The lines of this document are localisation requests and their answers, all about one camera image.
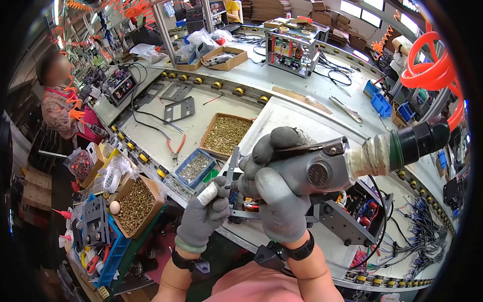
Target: worker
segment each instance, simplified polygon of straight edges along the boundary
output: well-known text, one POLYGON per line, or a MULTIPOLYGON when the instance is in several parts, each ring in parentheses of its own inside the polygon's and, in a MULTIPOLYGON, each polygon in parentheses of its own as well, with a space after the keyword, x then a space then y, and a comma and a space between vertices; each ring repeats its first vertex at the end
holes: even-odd
MULTIPOLYGON (((240 168, 249 172, 257 161, 270 160, 274 147, 292 147, 300 144, 299 132, 283 127, 284 135, 262 138, 254 148, 253 157, 245 157, 240 168)), ((307 248, 309 252, 297 257, 293 253, 287 264, 296 278, 282 272, 264 268, 255 261, 234 269, 222 276, 212 288, 212 295, 205 301, 343 301, 334 286, 324 255, 317 244, 311 248, 311 234, 307 230, 305 214, 310 207, 309 196, 296 196, 282 177, 271 168, 258 165, 254 182, 264 200, 259 205, 262 226, 272 240, 296 250, 307 248)), ((229 216, 229 191, 224 189, 226 178, 219 176, 197 197, 192 198, 183 214, 175 237, 176 247, 166 264, 157 295, 152 301, 185 301, 191 284, 191 272, 186 268, 205 251, 208 237, 229 216)))
POLYGON ((67 103, 67 100, 74 94, 74 99, 83 101, 76 110, 85 113, 84 122, 102 128, 94 110, 84 106, 92 89, 90 85, 84 86, 78 95, 73 90, 64 91, 67 87, 64 83, 69 80, 71 73, 71 64, 67 57, 56 51, 46 52, 37 61, 35 71, 40 85, 44 86, 41 108, 47 126, 57 130, 64 139, 72 139, 74 148, 85 149, 90 142, 99 144, 102 137, 94 134, 78 119, 69 116, 75 103, 67 103))
POLYGON ((392 44, 395 49, 393 59, 389 63, 389 66, 384 69, 383 73, 394 81, 397 81, 406 66, 412 43, 408 38, 399 36, 392 40, 392 44))
POLYGON ((243 25, 238 16, 238 11, 240 10, 238 4, 232 0, 223 0, 223 2, 225 3, 225 9, 227 10, 228 21, 231 24, 243 25))

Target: gray work glove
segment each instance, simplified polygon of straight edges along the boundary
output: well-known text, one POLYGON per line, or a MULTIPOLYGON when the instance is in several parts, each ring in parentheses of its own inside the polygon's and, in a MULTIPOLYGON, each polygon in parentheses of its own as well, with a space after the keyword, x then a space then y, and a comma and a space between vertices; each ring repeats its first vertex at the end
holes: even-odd
POLYGON ((286 149, 315 141, 301 130, 278 127, 263 136, 252 154, 240 162, 243 196, 263 199, 260 204, 263 230, 277 242, 294 242, 307 228, 305 214, 310 208, 309 196, 296 196, 283 178, 273 169, 265 168, 275 149, 286 149))
POLYGON ((84 88, 81 89, 81 92, 79 92, 79 95, 77 97, 85 102, 91 91, 91 85, 85 85, 84 88))
POLYGON ((178 248, 189 253, 206 250, 208 237, 230 215, 229 190, 223 188, 226 180, 225 176, 215 177, 197 197, 190 199, 174 238, 178 248))

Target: wire cutter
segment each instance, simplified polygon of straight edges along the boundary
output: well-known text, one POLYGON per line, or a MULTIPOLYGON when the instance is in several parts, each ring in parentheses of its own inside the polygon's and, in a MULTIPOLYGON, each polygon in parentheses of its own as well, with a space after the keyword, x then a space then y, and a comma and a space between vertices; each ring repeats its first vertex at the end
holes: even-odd
POLYGON ((347 106, 346 104, 344 104, 343 102, 341 102, 340 100, 338 100, 336 97, 330 96, 329 97, 329 100, 333 101, 337 106, 339 106, 340 108, 342 108, 357 123, 362 123, 363 122, 363 120, 362 120, 359 112, 357 112, 356 110, 354 110, 351 107, 347 106))
POLYGON ((173 149, 171 149, 171 146, 170 146, 170 139, 168 139, 168 148, 170 149, 171 151, 171 154, 173 155, 173 165, 176 165, 176 162, 178 161, 178 153, 180 153, 181 151, 181 148, 183 147, 183 145, 185 144, 185 140, 186 140, 186 134, 183 134, 183 140, 181 141, 181 144, 178 148, 178 150, 176 151, 176 153, 173 151, 173 149))

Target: egg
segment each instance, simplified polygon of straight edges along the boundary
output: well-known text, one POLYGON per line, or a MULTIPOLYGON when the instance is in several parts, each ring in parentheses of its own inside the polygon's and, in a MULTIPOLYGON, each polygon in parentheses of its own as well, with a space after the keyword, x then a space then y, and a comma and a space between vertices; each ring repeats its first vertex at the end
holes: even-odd
POLYGON ((109 205, 109 210, 113 215, 117 215, 117 213, 119 213, 119 211, 121 210, 121 205, 117 201, 113 201, 109 205))

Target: white shirt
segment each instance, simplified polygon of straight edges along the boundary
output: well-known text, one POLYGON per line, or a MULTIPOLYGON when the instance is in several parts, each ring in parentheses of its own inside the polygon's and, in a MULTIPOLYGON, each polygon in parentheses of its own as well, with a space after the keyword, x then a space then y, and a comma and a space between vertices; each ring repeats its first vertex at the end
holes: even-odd
MULTIPOLYGON (((402 44, 403 47, 407 49, 411 49, 412 43, 409 41, 406 37, 404 36, 399 36, 397 38, 394 38, 395 41, 399 42, 402 44)), ((403 71, 404 66, 406 66, 406 62, 408 60, 407 55, 402 55, 401 53, 397 52, 398 50, 396 49, 396 52, 393 55, 393 60, 389 64, 392 69, 394 69, 395 72, 398 73, 399 76, 401 76, 401 73, 403 71)))

